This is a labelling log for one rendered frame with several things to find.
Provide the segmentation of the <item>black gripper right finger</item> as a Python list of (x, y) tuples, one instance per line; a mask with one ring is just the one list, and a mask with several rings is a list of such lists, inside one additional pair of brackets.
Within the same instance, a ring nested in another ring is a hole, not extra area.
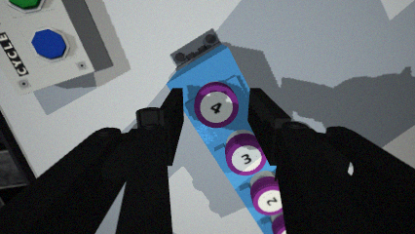
[(276, 166), (286, 234), (415, 234), (414, 168), (345, 127), (291, 120), (260, 88), (247, 121)]

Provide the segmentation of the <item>white button housing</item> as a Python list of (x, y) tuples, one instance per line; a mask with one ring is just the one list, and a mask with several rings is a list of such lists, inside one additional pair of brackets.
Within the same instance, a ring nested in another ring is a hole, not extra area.
[(0, 0), (0, 67), (18, 96), (112, 65), (85, 0)]

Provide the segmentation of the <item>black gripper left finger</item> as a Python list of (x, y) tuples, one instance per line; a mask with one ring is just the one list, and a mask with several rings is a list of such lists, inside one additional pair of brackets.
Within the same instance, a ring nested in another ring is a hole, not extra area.
[(172, 234), (168, 166), (183, 88), (135, 114), (128, 133), (95, 131), (1, 207), (0, 234), (95, 234), (124, 184), (115, 234)]

